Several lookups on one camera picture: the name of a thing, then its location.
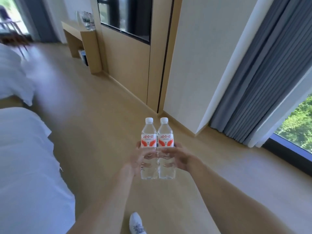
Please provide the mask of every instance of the floor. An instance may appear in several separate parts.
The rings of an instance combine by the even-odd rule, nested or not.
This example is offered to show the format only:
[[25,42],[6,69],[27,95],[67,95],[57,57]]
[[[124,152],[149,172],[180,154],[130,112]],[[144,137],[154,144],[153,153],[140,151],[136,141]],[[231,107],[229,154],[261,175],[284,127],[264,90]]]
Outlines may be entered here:
[[[61,44],[35,44],[23,66],[37,85],[33,110],[52,130],[55,157],[76,197],[76,215],[105,190],[144,126],[156,114],[106,77],[89,73]],[[274,212],[296,233],[312,230],[312,178],[265,149],[249,149],[206,128],[196,138],[171,124],[182,142],[221,176]],[[175,180],[136,178],[127,202],[128,218],[142,216],[149,234],[217,233],[188,173]]]

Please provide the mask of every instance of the red and white label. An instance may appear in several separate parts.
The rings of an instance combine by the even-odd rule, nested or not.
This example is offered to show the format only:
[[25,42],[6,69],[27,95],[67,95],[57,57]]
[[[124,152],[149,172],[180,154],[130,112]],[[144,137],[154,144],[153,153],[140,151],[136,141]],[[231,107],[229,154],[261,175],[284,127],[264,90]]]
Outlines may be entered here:
[[174,147],[174,134],[158,135],[158,147]]
[[141,147],[156,147],[156,134],[141,135]]

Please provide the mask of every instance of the hand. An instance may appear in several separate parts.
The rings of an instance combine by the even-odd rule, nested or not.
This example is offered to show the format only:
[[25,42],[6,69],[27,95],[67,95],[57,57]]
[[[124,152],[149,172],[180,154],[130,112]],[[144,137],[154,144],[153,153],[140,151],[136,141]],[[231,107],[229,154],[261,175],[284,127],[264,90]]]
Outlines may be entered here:
[[186,148],[183,148],[179,142],[174,143],[174,147],[162,148],[163,153],[169,153],[175,158],[177,168],[190,172],[193,162],[200,161],[199,158],[191,154]]
[[144,156],[156,153],[156,148],[141,148],[141,142],[138,141],[136,143],[134,151],[131,153],[129,158],[129,163],[134,170],[134,174],[140,174],[141,171],[141,163]]

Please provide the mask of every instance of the forearm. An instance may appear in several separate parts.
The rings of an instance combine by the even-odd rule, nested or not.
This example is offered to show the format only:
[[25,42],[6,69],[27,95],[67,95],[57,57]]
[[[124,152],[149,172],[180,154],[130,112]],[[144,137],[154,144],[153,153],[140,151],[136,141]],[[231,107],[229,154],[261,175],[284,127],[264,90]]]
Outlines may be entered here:
[[199,159],[193,159],[188,169],[221,233],[291,233],[271,211]]
[[134,171],[125,164],[113,177],[105,197],[91,204],[68,234],[119,234]]

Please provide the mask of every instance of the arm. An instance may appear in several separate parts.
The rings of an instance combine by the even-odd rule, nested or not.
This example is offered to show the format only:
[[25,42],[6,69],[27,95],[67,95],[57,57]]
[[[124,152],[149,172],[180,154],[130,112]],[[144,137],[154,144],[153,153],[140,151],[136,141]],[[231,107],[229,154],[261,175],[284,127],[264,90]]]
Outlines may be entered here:
[[292,233],[269,209],[255,201],[176,143],[163,149],[176,158],[177,167],[192,176],[221,233]]
[[139,148],[140,142],[130,160],[112,178],[106,197],[100,197],[78,218],[67,234],[119,234],[124,210],[135,174],[140,173],[142,159],[153,149]]

